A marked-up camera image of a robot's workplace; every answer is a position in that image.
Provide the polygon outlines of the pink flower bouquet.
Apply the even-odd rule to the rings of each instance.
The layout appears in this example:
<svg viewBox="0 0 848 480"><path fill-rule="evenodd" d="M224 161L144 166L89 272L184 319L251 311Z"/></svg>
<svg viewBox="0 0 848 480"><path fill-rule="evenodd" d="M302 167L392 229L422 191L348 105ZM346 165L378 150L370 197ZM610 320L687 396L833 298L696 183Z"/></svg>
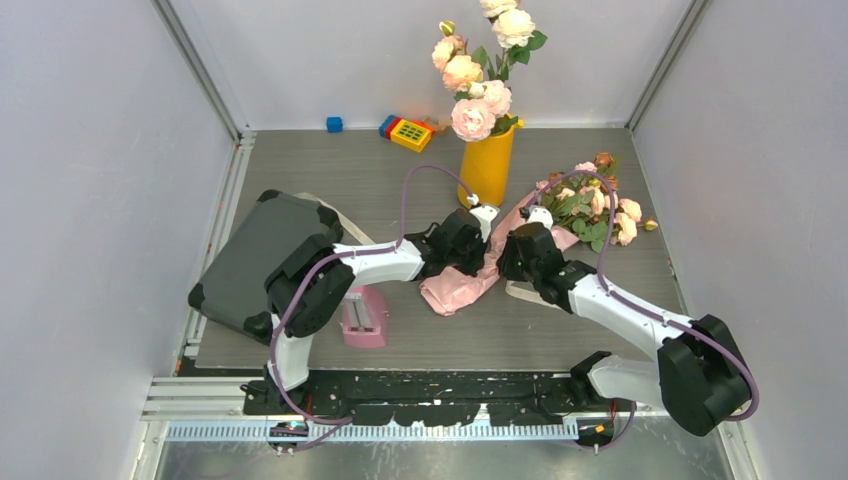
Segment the pink flower bouquet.
<svg viewBox="0 0 848 480"><path fill-rule="evenodd" d="M627 246L658 222L641 205L619 194L612 154L600 152L577 164L571 176L554 172L514 207L495 228L478 273L448 267L422 282L420 293L433 311L449 316L479 300L499 280L511 282L555 275L556 257L578 242L600 253L609 244Z"/></svg>

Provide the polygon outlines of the beige ribbon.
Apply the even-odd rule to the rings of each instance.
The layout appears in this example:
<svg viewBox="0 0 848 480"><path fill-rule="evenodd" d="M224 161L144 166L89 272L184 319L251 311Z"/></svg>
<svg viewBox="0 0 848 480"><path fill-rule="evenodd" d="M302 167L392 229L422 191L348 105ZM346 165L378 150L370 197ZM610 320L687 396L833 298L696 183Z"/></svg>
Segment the beige ribbon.
<svg viewBox="0 0 848 480"><path fill-rule="evenodd" d="M323 199L306 192L295 194L296 198L305 201L311 201L320 205L319 217L322 220L328 220L330 227L336 233L337 242L340 242L345 234L348 234L355 239L360 245L374 245L375 242L362 231L348 217L338 211L335 207L325 202Z"/></svg>

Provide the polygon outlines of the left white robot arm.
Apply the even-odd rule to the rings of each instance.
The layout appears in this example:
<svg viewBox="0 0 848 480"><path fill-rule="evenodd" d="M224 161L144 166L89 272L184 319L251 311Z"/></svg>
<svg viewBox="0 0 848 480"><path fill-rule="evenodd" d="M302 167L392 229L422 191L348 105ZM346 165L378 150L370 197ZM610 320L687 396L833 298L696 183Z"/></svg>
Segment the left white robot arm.
<svg viewBox="0 0 848 480"><path fill-rule="evenodd" d="M272 314L273 379L268 400L280 412L298 412L307 398L303 384L309 376L313 336L334 315L354 287L402 281L414 282L453 267L476 274L484 263L492 223L499 209L478 204L458 208L428 230L404 235L399 241L349 246L312 235L265 281Z"/></svg>

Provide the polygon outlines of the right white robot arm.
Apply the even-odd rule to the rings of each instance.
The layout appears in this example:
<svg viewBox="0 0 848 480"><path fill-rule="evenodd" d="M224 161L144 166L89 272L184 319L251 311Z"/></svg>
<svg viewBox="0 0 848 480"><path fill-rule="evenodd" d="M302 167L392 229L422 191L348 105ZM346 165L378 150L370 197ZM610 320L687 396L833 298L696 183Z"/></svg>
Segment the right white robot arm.
<svg viewBox="0 0 848 480"><path fill-rule="evenodd" d="M566 259L538 222L507 234L497 266L504 278L531 284L543 302L604 326L647 355L632 361L599 352L575 366L570 392L580 408L632 400L661 408L687 432L705 436L758 407L755 380L719 318L695 320L621 289L599 268Z"/></svg>

